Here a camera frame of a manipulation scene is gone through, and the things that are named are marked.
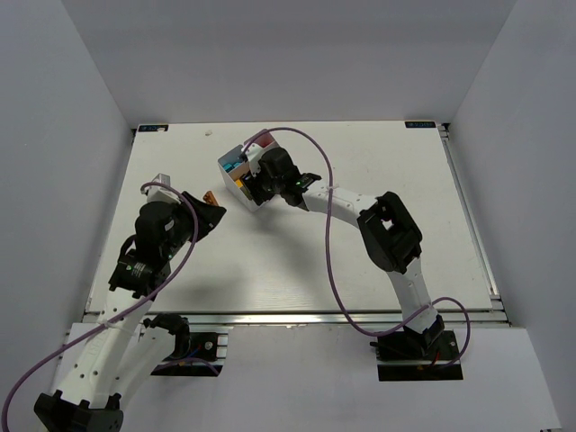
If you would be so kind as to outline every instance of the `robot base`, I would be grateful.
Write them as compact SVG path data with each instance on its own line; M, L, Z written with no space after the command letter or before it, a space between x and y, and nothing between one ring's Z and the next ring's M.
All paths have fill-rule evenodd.
M403 331L372 342L376 347L378 381L453 381L462 380L460 364L445 366L458 356L458 343L453 331L445 330L426 353L414 347Z

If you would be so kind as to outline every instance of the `white wall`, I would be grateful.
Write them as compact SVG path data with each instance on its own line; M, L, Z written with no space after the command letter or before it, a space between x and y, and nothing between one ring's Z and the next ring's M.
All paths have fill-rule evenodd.
M515 0L63 0L129 124L449 121Z
M519 0L452 138L510 318L576 431L576 3Z
M0 2L0 59L4 399L81 317L131 135L59 0ZM22 387L12 431L35 430L54 366Z

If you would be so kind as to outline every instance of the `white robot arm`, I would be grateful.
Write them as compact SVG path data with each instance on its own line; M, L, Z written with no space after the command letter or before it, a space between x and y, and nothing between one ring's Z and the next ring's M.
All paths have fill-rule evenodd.
M328 212L328 192L329 186L325 181L318 180L312 183L308 190L302 194L306 208L310 212L326 214ZM377 201L375 196L362 195L338 187L332 190L332 217L359 228L358 221L362 220L362 212L370 209ZM419 256L414 257L406 265L404 273L387 271L386 274L390 278L394 292L398 297L403 319L432 302L422 275ZM430 307L421 312L406 327L422 334L426 329L434 326L437 316L436 310Z
M169 185L169 177L155 181ZM86 340L80 357L51 394L41 394L34 406L49 432L109 432L120 430L123 409L156 366L167 357L180 359L190 350L188 321L175 314L146 319L139 343L127 346L153 301L147 301L113 324L109 320L150 295L169 276L170 260L194 234L187 206L171 193L152 186L136 219L136 234L121 248L110 279L106 303L98 318L106 329ZM220 222L226 209L209 205L184 192L198 218L197 240Z

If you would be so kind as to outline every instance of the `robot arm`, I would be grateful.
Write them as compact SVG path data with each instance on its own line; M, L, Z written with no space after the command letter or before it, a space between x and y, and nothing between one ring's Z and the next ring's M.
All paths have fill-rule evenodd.
M305 211L328 212L327 182L319 175L302 174L270 133L261 135L244 155L238 147L219 162L227 187L251 211L280 195ZM398 195L387 192L375 197L335 187L331 214L360 230L368 256L391 280L404 319L430 305L420 263L422 234ZM444 322L430 306L404 330L410 344L426 353L444 330Z
M156 180L169 185L167 176L160 175ZM192 215L182 202L156 186L147 192L148 202L136 220L136 234L122 246L98 318L106 329L86 341L76 364L54 394L43 393L36 401L34 411L49 432L120 430L122 410L141 383L162 360L169 356L182 358L190 348L187 320L175 314L160 314L144 321L147 330L143 338L126 352L153 300L109 323L168 278L170 260L194 234ZM183 196L198 217L200 240L218 225L226 209L200 202L186 192Z

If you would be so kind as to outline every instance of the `orange object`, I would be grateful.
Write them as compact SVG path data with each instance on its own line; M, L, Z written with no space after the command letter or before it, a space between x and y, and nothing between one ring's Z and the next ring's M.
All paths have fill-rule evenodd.
M214 196L214 194L212 193L212 191L208 191L207 193L204 194L204 196L202 197L203 201L209 205L218 205L218 202L216 201L216 197Z

